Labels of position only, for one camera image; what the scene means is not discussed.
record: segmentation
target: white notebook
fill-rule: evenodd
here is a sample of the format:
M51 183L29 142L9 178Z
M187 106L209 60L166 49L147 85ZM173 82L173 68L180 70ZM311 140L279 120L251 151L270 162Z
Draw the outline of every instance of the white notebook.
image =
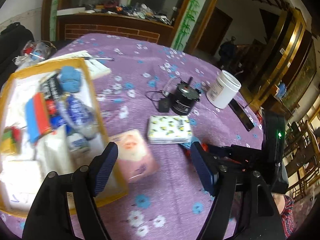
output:
M88 53L87 50L81 50L77 52L64 54L58 57L49 58L45 61L42 61L41 63L52 61L52 60L72 58L72 57L92 57L92 56ZM96 79L111 73L111 69L106 67L102 63L100 63L98 60L89 59L89 60L85 60L85 63L87 64L87 67L89 69L91 79Z

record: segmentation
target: pink tissue box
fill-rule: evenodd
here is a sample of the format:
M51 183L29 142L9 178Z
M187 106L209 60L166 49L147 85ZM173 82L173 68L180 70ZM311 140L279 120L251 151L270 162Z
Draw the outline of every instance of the pink tissue box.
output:
M159 170L139 130L131 130L109 138L118 145L118 164L128 183L136 182Z

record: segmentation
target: brick pattern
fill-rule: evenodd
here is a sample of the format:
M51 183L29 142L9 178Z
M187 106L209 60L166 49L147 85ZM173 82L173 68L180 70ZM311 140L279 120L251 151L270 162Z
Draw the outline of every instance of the brick pattern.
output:
M93 24L66 24L65 25L65 40L75 40L84 34L88 33L103 33L110 35L117 35L127 38L136 39L139 41L149 41L158 43L160 34L147 32L137 29L107 26L107 25L93 25Z

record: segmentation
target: black bag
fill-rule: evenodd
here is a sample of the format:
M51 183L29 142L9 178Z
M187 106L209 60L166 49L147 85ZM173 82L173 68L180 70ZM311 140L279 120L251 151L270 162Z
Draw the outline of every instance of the black bag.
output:
M19 22L10 24L0 33L0 88L17 69L12 60L21 54L28 41L34 41L32 32Z

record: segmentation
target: open cardboard box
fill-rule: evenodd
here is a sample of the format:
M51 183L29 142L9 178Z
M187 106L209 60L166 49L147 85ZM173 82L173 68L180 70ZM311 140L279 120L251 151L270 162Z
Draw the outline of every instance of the open cardboard box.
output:
M82 100L85 105L91 107L96 115L99 133L97 136L89 141L90 153L86 159L86 163L77 163L76 168L83 164L89 164L90 161L97 155L100 155L108 144L108 136L103 127L102 118L100 115L99 105L96 100L96 95L93 89L92 81L88 68L83 59L64 59L51 61L13 73L7 81L0 98L0 138L2 138L4 128L14 124L19 124L22 128L25 126L24 106L25 103L32 98L39 87L39 80L49 73L61 69L64 66L73 66L81 72L82 85L80 92L76 95ZM0 172L2 171L2 162L0 161ZM119 167L116 163L108 183L103 192L96 198L97 206L103 206L107 203L115 201L128 192L128 187L124 181ZM0 210L10 215L18 217L26 217L28 210L33 202L35 194L28 196L27 204L25 203L11 203L5 183L0 181ZM72 195L68 195L70 214L75 214L74 203L72 202Z

